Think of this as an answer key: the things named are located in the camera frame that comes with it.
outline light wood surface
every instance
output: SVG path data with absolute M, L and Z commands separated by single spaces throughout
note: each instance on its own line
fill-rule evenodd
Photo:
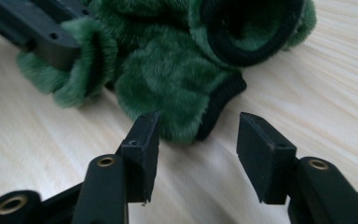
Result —
M 318 25 L 296 49 L 243 72 L 203 142 L 161 142 L 152 203 L 130 205 L 131 223 L 289 223 L 285 206 L 260 204 L 235 150 L 241 111 L 268 120 L 297 156 L 334 163 L 358 190 L 358 1 L 315 1 Z M 60 109 L 19 72 L 0 37 L 0 196 L 32 189 L 43 200 L 84 178 L 89 161 L 114 153 L 132 122 L 116 96 Z

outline black plastic arm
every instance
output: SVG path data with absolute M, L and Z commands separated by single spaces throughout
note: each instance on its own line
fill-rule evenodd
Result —
M 77 0 L 0 0 L 0 35 L 69 71 L 79 46 L 60 23 L 85 16 L 90 12 Z
M 127 203 L 151 200 L 158 144 L 158 113 L 144 114 L 116 154 L 89 163 L 83 183 L 44 202 L 30 190 L 0 197 L 0 224 L 128 223 Z
M 294 224 L 358 223 L 358 192 L 332 163 L 298 160 L 296 147 L 264 119 L 241 113 L 237 152 L 260 202 L 285 204 Z

